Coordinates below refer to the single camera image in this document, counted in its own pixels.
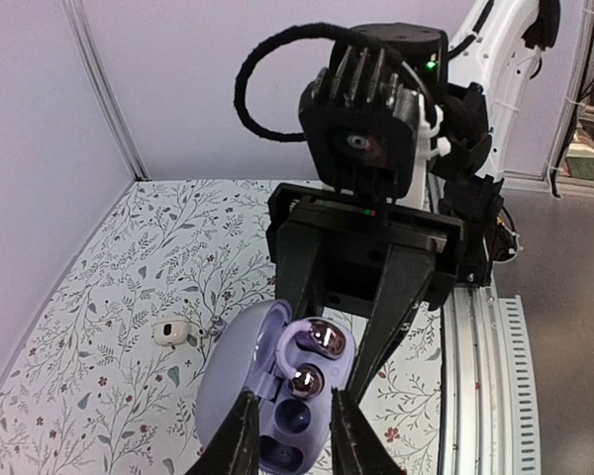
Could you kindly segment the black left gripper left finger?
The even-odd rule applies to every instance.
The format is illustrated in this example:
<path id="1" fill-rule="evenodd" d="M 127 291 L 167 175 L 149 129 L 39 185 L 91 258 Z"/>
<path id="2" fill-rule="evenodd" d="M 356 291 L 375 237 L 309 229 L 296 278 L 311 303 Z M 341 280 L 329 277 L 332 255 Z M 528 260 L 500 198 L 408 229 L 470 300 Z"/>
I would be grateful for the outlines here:
<path id="1" fill-rule="evenodd" d="M 259 473 L 259 414 L 253 392 L 243 390 L 186 475 Z"/>

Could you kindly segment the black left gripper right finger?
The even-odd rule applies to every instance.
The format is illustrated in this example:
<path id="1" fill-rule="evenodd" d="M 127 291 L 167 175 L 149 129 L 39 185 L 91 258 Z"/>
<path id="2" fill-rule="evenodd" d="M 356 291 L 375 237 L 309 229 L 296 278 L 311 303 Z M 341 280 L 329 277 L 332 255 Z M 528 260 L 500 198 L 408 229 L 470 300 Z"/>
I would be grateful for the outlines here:
<path id="1" fill-rule="evenodd" d="M 401 475 L 358 404 L 345 390 L 332 391 L 331 444 L 334 474 Z"/>

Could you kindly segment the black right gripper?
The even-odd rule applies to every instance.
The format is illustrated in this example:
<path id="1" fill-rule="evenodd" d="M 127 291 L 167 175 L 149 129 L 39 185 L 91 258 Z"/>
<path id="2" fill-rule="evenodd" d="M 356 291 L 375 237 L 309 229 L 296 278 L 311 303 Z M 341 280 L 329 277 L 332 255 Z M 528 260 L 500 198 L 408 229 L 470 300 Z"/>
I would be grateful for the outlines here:
<path id="1" fill-rule="evenodd" d="M 275 297 L 290 305 L 292 320 L 324 306 L 373 305 L 349 377 L 356 403 L 416 303 L 435 309 L 458 284 L 490 283 L 481 224 L 290 183 L 279 184 L 267 205 Z"/>

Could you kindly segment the purple earbud charging case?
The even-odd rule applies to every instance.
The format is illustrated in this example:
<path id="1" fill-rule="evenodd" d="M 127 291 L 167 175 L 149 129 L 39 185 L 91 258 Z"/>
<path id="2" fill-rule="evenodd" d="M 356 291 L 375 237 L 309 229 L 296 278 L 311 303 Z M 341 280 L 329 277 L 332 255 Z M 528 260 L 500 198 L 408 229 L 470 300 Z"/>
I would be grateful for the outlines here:
<path id="1" fill-rule="evenodd" d="M 195 426 L 211 441 L 242 390 L 256 397 L 260 467 L 271 474 L 305 474 L 330 433 L 332 391 L 301 400 L 291 396 L 274 350 L 291 319 L 283 300 L 252 305 L 227 325 L 211 354 L 196 398 Z"/>

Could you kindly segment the purple earbud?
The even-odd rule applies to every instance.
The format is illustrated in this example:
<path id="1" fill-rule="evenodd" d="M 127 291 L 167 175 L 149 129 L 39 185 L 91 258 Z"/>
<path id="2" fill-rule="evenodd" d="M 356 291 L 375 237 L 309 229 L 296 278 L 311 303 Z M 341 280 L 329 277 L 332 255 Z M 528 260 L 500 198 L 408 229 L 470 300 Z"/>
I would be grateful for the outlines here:
<path id="1" fill-rule="evenodd" d="M 227 327 L 227 322 L 220 316 L 213 316 L 210 319 L 210 326 L 208 332 L 211 335 L 217 335 L 222 333 Z"/>
<path id="2" fill-rule="evenodd" d="M 291 396 L 309 400 L 346 385 L 355 351 L 355 339 L 346 327 L 309 318 L 284 328 L 274 355 Z"/>

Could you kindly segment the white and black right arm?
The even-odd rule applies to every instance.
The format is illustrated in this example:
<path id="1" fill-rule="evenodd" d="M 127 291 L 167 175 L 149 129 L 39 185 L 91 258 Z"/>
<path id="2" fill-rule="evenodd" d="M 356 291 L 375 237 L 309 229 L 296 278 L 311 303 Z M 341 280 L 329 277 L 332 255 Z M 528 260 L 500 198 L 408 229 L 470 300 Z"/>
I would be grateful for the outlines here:
<path id="1" fill-rule="evenodd" d="M 495 261 L 486 234 L 503 207 L 505 143 L 559 21 L 555 1 L 480 1 L 453 40 L 400 23 L 312 23 L 267 39 L 242 67 L 239 84 L 277 48 L 334 42 L 301 96 L 301 131 L 258 134 L 306 143 L 324 183 L 320 191 L 282 184 L 268 203 L 275 294 L 292 310 L 281 348 L 340 351 L 324 342 L 328 325 L 310 319 L 312 310 L 367 320 L 341 390 L 282 364 L 290 389 L 308 401 L 325 396 L 337 474 L 397 470 L 358 405 L 421 303 L 443 319 L 440 472 L 512 468 L 509 453 L 492 452 L 509 447 L 512 426 L 510 383 L 494 355 L 498 308 L 482 303 Z"/>

